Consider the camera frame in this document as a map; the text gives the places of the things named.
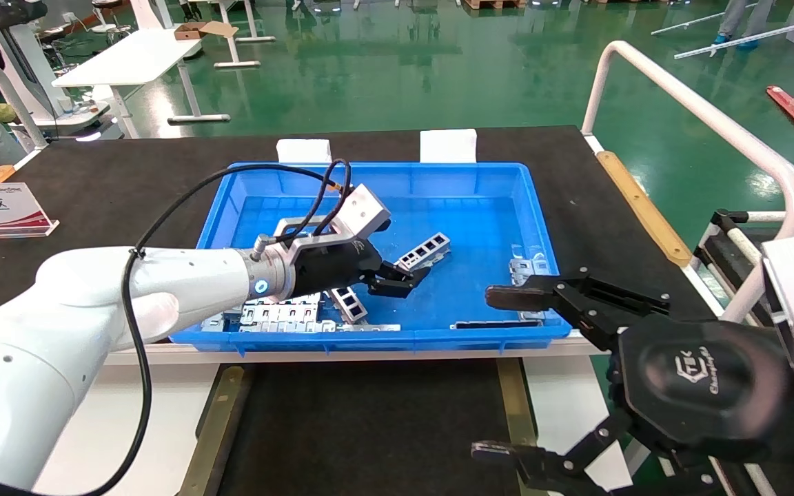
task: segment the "white pipe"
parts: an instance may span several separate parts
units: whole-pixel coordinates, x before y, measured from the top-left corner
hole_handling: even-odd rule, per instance
[[[750,3],[749,6],[746,6],[744,8],[748,9],[750,7],[758,6],[758,4],[759,4],[758,2]],[[683,22],[682,24],[671,25],[670,28],[664,28],[664,29],[658,29],[658,31],[652,31],[651,35],[653,37],[653,35],[661,34],[661,32],[671,31],[671,30],[677,29],[677,28],[687,28],[690,25],[697,24],[699,22],[703,22],[703,21],[709,20],[709,19],[719,18],[719,17],[724,16],[724,15],[725,15],[724,12],[719,12],[719,13],[713,14],[711,16],[706,16],[705,18],[689,20],[688,22]]]
[[[741,154],[775,179],[782,189],[786,202],[786,220],[780,226],[775,239],[794,236],[794,165],[626,41],[612,41],[605,47],[605,51],[599,58],[593,89],[590,91],[590,100],[587,103],[587,113],[584,115],[584,123],[580,128],[582,134],[584,136],[593,134],[596,111],[599,110],[599,102],[602,100],[602,89],[604,89],[605,79],[608,77],[611,57],[615,53],[623,56],[627,62],[636,66],[655,84],[664,88],[667,94],[670,94],[732,147],[737,148]],[[759,265],[753,268],[749,278],[737,290],[737,296],[725,308],[722,320],[740,321],[752,310],[763,291],[764,280],[762,268]]]
[[[728,235],[728,239],[734,242],[734,245],[737,245],[737,248],[740,248],[741,254],[743,254],[753,266],[762,261],[762,252],[743,234],[740,228],[728,229],[728,232],[725,234]]]
[[[776,37],[776,35],[778,34],[783,34],[784,32],[790,32],[790,31],[794,31],[794,24],[785,26],[785,28],[775,29],[774,31],[763,32],[762,34],[754,34],[751,37],[738,38],[737,40],[727,41],[719,45],[709,45],[709,47],[698,48],[697,50],[691,50],[690,52],[675,54],[673,58],[675,60],[684,59],[687,56],[695,56],[696,54],[707,53],[707,52],[711,52],[712,54],[715,54],[716,50],[721,50],[722,48],[733,47],[741,43],[746,43],[747,41],[756,41],[756,40],[762,40],[762,38]]]
[[[785,211],[747,211],[748,223],[781,223],[786,218]]]
[[[710,276],[713,276],[715,283],[722,288],[722,291],[725,292],[725,295],[727,295],[728,298],[734,298],[734,288],[731,288],[731,285],[728,284],[728,280],[725,279],[725,276],[722,274],[722,271],[719,270],[719,267],[716,267],[715,264],[709,264],[706,266],[706,270],[709,270]],[[752,314],[748,313],[744,320],[746,320],[746,323],[750,324],[750,326],[758,326],[758,323],[754,320]]]
[[[29,114],[29,110],[26,109],[26,105],[23,104],[23,101],[20,101],[20,97],[18,96],[16,89],[14,89],[14,85],[10,84],[8,76],[6,76],[6,73],[4,73],[4,71],[1,69],[0,90],[2,90],[2,95],[6,98],[7,103],[13,107],[14,112],[19,117],[20,123],[22,123],[24,129],[26,129],[26,133],[29,134],[29,138],[32,139],[32,144],[35,145],[35,149],[41,150],[41,148],[47,147],[48,142],[45,141],[45,138],[41,135],[39,126],[35,125],[35,122],[32,121],[32,116]]]

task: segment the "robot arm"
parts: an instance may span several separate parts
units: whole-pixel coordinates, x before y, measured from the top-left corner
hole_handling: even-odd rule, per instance
[[[280,301],[357,282],[371,294],[406,298],[427,274],[382,260],[367,241],[390,214],[365,187],[321,236],[250,250],[145,249],[130,277],[144,342],[247,299]],[[372,207],[381,211],[367,216]],[[309,225],[323,217],[312,218]],[[295,223],[284,222],[284,226]],[[0,482],[29,489],[106,355],[133,346],[121,299],[128,246],[64,251],[48,258],[35,284],[0,307]]]

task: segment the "white foam block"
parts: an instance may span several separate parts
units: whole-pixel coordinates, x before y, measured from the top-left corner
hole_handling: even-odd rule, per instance
[[[421,163],[476,163],[476,129],[422,131]]]
[[[279,139],[280,163],[331,163],[329,139]]]

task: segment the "black mat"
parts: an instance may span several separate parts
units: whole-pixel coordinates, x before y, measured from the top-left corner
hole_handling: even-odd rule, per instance
[[[492,360],[257,367],[219,494],[518,495],[470,458],[507,435],[500,398]]]
[[[330,139],[334,156],[351,161],[419,157],[417,132],[322,137]],[[132,244],[192,183],[233,161],[274,160],[276,142],[274,137],[182,138],[51,145],[13,180],[29,183],[63,225],[47,239],[0,240],[0,304],[31,285],[45,258],[70,248]],[[576,128],[482,129],[477,150],[479,161],[529,166],[563,270],[586,266],[620,285],[670,293],[679,318],[712,316],[653,244]],[[152,245],[194,246],[214,189],[175,214]],[[497,468],[481,467],[477,474],[468,465],[467,448],[459,450],[482,434],[508,439],[497,415],[503,407],[496,384],[492,361],[259,367],[246,415],[262,417],[242,430],[247,439],[236,440],[245,448],[226,478],[254,494],[287,496],[383,493],[403,479],[407,482],[394,486],[393,494],[512,493],[514,478],[505,480]],[[325,429],[328,424],[331,430]],[[432,448],[431,439],[440,448]],[[434,451],[421,453],[425,449]],[[277,471],[268,462],[273,453],[296,470]],[[287,461],[290,453],[307,461],[301,471]],[[391,464],[358,474],[357,464],[383,453],[390,453]],[[435,472],[439,478],[431,478]],[[241,490],[224,484],[223,492]]]

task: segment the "blue plastic bin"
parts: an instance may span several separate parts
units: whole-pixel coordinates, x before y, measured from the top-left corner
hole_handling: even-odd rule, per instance
[[[176,333],[174,342],[202,351],[448,351],[448,349],[544,348],[571,327],[550,311],[541,327],[453,330],[460,320],[516,320],[485,302],[489,285],[510,285],[510,258],[529,258],[557,273],[553,249],[529,170],[520,163],[352,163],[352,182],[364,183],[391,211],[391,227],[370,240],[394,262],[437,232],[451,251],[408,298],[355,292],[371,324],[400,324],[397,332]],[[323,173],[321,165],[303,166]],[[198,240],[198,248],[249,248],[271,234],[282,217],[305,216],[320,182],[278,170],[226,176]],[[335,193],[318,212],[335,204]],[[329,307],[321,318],[340,321]]]

